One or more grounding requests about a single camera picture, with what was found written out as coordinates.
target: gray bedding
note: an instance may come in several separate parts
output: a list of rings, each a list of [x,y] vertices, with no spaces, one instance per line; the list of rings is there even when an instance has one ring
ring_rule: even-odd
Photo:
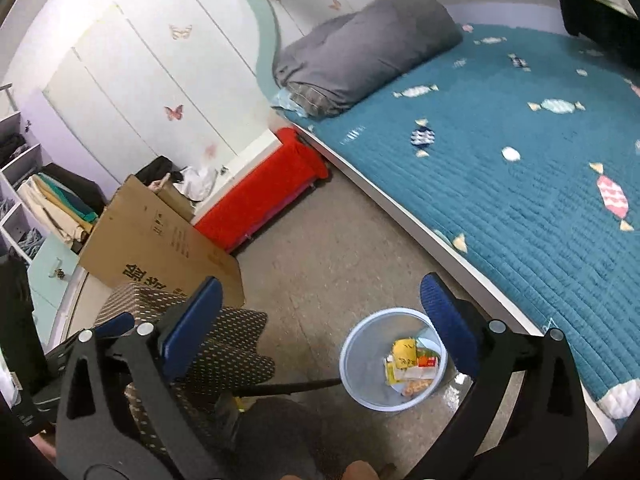
[[[274,76],[309,115],[335,116],[460,41],[437,0],[375,0],[285,48]]]

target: drawer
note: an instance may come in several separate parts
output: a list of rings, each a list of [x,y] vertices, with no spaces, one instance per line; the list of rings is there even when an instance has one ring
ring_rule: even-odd
[[[53,322],[56,320],[58,309],[49,301],[45,300],[37,292],[31,291],[31,301],[33,302],[33,322],[36,325],[38,339],[43,347],[49,343]]]
[[[29,286],[57,309],[77,265],[78,255],[50,235],[27,270]],[[58,275],[57,269],[64,275]]]

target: yellow garment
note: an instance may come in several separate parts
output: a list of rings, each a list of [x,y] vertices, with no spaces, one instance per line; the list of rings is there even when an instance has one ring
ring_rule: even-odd
[[[86,232],[71,216],[49,202],[30,176],[18,188],[18,196],[33,215],[49,231],[71,247],[74,240],[82,241]]]
[[[66,204],[63,203],[62,200],[60,200],[60,197],[58,197],[54,192],[52,192],[51,188],[47,185],[47,183],[44,182],[39,176],[33,175],[32,179],[36,183],[36,186],[38,186],[38,189],[40,190],[40,192],[44,195],[44,197],[47,200],[49,200],[49,202],[51,202],[56,207],[59,207],[60,209],[62,209],[62,211],[64,211],[69,216],[71,216],[71,218],[73,218],[78,223],[78,225],[82,227],[82,229],[84,229],[88,234],[91,233],[91,229],[94,228],[93,224],[80,218],[75,211],[69,209],[68,206],[66,206]]]

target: teal bedspread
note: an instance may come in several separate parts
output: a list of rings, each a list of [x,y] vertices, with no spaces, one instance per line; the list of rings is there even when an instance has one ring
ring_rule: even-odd
[[[478,25],[337,118],[291,118],[448,240],[536,326],[561,328],[592,397],[624,420],[640,384],[632,79],[591,43]],[[432,132],[433,144],[420,150],[414,132]]]

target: beige garment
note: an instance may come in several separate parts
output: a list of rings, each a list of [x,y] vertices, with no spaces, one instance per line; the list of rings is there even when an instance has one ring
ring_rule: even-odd
[[[78,222],[46,199],[38,186],[36,186],[32,176],[18,188],[18,196],[40,223],[60,238],[68,247],[71,247],[74,240],[82,241],[82,238],[86,236],[85,230],[78,225]]]
[[[282,480],[301,480],[297,476],[287,475]],[[366,462],[358,460],[354,462],[342,475],[342,480],[380,480],[375,470]]]
[[[46,198],[54,206],[71,216],[71,218],[88,234],[91,233],[91,229],[94,228],[93,224],[87,222],[86,220],[82,220],[75,211],[72,211],[68,208],[68,206],[66,206],[66,204],[62,203],[62,200],[60,200],[59,197],[51,191],[47,183],[44,182],[39,176],[33,175],[31,178],[33,179],[35,185],[38,186],[40,192],[44,195],[44,198]]]

